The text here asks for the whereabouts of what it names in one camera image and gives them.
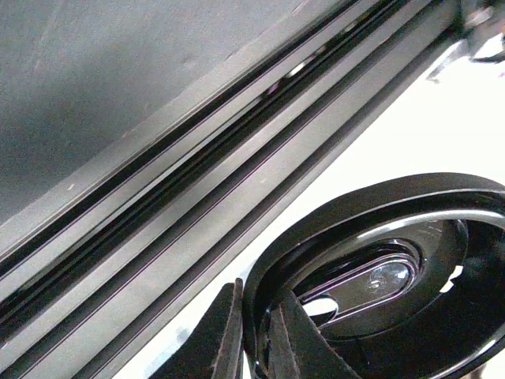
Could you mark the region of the black plastic cup lid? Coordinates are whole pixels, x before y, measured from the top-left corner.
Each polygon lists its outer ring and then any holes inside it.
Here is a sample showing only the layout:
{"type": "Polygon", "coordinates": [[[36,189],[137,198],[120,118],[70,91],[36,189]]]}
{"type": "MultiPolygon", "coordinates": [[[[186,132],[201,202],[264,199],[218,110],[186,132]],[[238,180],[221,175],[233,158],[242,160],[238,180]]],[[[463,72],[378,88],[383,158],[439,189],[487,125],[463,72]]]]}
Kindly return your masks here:
{"type": "Polygon", "coordinates": [[[337,197],[258,257],[244,346],[267,376],[271,312],[293,293],[358,378],[460,378],[504,350],[504,187],[415,174],[337,197]]]}

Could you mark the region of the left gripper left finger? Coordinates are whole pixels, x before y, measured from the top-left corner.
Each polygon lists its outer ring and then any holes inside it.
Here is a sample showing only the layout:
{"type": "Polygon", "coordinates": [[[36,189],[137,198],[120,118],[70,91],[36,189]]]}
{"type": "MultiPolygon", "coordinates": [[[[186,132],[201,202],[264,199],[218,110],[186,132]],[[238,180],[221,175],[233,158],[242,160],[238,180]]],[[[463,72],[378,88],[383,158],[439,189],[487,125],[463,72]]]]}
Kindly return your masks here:
{"type": "Polygon", "coordinates": [[[241,378],[243,281],[225,284],[188,339],[153,378],[241,378]]]}

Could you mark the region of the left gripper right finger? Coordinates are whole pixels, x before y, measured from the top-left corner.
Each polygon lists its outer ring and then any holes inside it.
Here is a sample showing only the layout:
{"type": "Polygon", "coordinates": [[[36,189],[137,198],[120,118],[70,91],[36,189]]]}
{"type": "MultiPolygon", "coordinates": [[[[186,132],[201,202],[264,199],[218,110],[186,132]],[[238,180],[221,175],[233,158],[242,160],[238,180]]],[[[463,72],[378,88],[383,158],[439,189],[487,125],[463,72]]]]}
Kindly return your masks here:
{"type": "Polygon", "coordinates": [[[269,378],[358,378],[320,335],[293,293],[271,312],[269,378]]]}

